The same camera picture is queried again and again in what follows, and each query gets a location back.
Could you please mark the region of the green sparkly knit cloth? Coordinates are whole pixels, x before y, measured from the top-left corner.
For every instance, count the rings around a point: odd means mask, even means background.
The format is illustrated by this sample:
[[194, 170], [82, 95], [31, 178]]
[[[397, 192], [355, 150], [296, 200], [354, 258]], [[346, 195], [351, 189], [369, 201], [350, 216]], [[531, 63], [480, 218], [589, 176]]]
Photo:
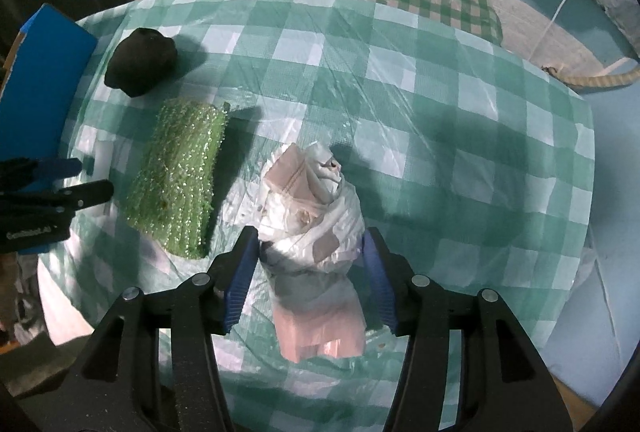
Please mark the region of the green sparkly knit cloth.
[[203, 259], [213, 211], [214, 171], [230, 105], [172, 98], [158, 112], [124, 213], [165, 251]]

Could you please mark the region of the light green checkered tablecloth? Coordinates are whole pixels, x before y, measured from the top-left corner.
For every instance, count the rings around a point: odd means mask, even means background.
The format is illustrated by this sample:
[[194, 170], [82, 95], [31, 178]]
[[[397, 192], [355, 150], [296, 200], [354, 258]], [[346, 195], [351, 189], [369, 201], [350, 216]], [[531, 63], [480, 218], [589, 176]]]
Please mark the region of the light green checkered tablecloth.
[[[171, 97], [231, 108], [210, 250], [257, 218], [259, 173], [284, 144], [332, 149], [367, 223], [441, 285], [501, 294], [543, 346], [573, 287], [594, 177], [590, 107], [478, 36], [365, 0], [142, 0], [85, 18], [98, 39], [61, 142], [91, 166], [111, 142], [115, 195], [43, 259], [96, 324], [127, 287], [178, 286], [207, 260], [172, 256], [122, 216], [157, 111]], [[104, 84], [137, 28], [175, 41], [170, 78], [131, 98]]]

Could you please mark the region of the white pink cloth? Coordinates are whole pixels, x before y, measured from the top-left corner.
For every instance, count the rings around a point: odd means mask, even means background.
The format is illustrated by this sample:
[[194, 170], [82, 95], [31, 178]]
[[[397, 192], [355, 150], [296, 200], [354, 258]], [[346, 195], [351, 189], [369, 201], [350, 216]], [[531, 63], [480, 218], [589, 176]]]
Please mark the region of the white pink cloth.
[[262, 169], [258, 208], [282, 356], [299, 363], [361, 355], [366, 320], [348, 273], [361, 256], [364, 221], [341, 163], [320, 143], [281, 146]]

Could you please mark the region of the blue cardboard box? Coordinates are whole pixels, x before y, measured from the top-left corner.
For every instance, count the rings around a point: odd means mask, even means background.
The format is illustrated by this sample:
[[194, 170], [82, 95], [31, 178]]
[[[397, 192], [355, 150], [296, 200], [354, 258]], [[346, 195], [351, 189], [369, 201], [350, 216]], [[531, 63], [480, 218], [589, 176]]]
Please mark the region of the blue cardboard box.
[[1, 158], [58, 154], [65, 120], [98, 40], [49, 4], [20, 29], [1, 91]]

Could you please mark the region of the black soft cloth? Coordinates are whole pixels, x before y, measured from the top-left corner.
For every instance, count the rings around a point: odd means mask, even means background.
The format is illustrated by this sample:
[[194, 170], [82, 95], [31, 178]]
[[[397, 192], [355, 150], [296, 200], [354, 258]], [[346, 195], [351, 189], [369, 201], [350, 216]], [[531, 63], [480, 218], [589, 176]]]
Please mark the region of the black soft cloth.
[[104, 84], [131, 98], [140, 97], [170, 78], [177, 60], [174, 40], [155, 29], [137, 28], [116, 46]]

